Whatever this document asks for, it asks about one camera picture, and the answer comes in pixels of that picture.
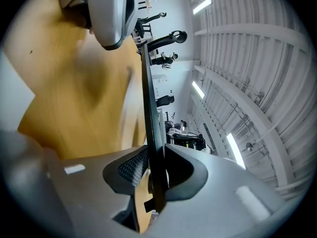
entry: ceiling fixture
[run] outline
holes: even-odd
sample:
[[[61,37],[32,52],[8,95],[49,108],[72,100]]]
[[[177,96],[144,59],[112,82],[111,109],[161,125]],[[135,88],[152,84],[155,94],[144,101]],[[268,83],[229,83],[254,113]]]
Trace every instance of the ceiling fixture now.
[[[211,4],[211,0],[205,0],[205,1],[203,1],[200,5],[198,5],[198,6],[193,10],[194,15],[195,15],[197,12],[201,11],[202,9],[204,9],[205,7],[207,7],[208,5],[210,5],[210,4]]]
[[[193,87],[196,89],[196,91],[198,92],[198,94],[200,95],[200,97],[203,99],[205,94],[203,93],[203,91],[199,88],[199,86],[196,84],[195,81],[193,81]]]
[[[244,169],[246,169],[246,166],[244,165],[241,153],[239,151],[239,148],[237,146],[236,141],[234,140],[232,134],[230,133],[229,135],[227,135],[227,139],[229,141],[229,144],[231,146],[231,149],[233,151],[234,157],[236,158],[236,162],[238,165],[242,166]]]

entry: wooden tabletop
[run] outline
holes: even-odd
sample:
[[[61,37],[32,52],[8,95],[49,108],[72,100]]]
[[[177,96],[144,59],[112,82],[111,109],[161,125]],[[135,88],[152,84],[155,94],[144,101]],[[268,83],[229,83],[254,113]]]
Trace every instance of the wooden tabletop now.
[[[141,57],[134,41],[129,37],[106,51],[83,26],[83,17],[62,12],[58,0],[28,0],[3,44],[35,94],[18,130],[61,159],[111,153],[145,140]],[[121,124],[129,83],[135,101],[126,105]],[[146,218],[140,226],[147,227]]]

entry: fluorescent light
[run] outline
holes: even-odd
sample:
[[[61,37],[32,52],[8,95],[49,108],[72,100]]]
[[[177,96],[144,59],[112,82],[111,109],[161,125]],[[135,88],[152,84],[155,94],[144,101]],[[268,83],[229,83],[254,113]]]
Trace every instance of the fluorescent light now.
[[[239,148],[237,146],[237,143],[236,143],[236,141],[234,141],[234,138],[233,138],[231,133],[229,135],[227,135],[227,139],[228,139],[229,144],[232,148],[232,151],[233,151],[234,157],[236,158],[237,164],[242,166],[244,169],[246,169],[246,166],[244,165],[244,162],[243,162],[241,153],[239,151]]]
[[[195,81],[193,81],[193,87],[196,89],[200,97],[203,99],[205,94],[202,92],[202,90],[199,88]]]
[[[194,15],[195,15],[198,11],[204,9],[204,8],[205,8],[206,6],[208,6],[209,4],[211,4],[211,0],[205,0],[205,1],[203,1],[200,5],[198,5],[198,6],[193,10]]]

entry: desk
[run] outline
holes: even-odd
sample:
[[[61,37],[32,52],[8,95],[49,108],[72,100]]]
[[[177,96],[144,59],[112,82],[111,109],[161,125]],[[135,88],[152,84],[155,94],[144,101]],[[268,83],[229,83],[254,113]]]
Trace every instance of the desk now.
[[[81,16],[62,13],[58,0],[28,0],[3,44],[35,94],[18,130],[61,159],[121,150],[127,139],[122,138],[120,117],[131,73],[134,94],[142,99],[141,61],[132,38],[108,52],[83,24]],[[145,140],[144,110],[142,103],[134,106],[138,111],[123,126],[137,146]],[[150,220],[151,213],[143,214]],[[140,226],[148,223],[145,217]]]

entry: white corrugated ceiling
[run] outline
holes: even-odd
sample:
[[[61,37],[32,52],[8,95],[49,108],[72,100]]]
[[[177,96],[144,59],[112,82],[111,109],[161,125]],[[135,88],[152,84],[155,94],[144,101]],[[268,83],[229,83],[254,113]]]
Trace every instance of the white corrugated ceiling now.
[[[317,60],[300,19],[285,0],[212,0],[193,20],[201,44],[194,80],[205,97],[192,92],[190,127],[206,124],[218,154],[234,159],[232,133],[249,171],[284,198],[298,195],[317,148]],[[252,152],[247,142],[256,143]]]

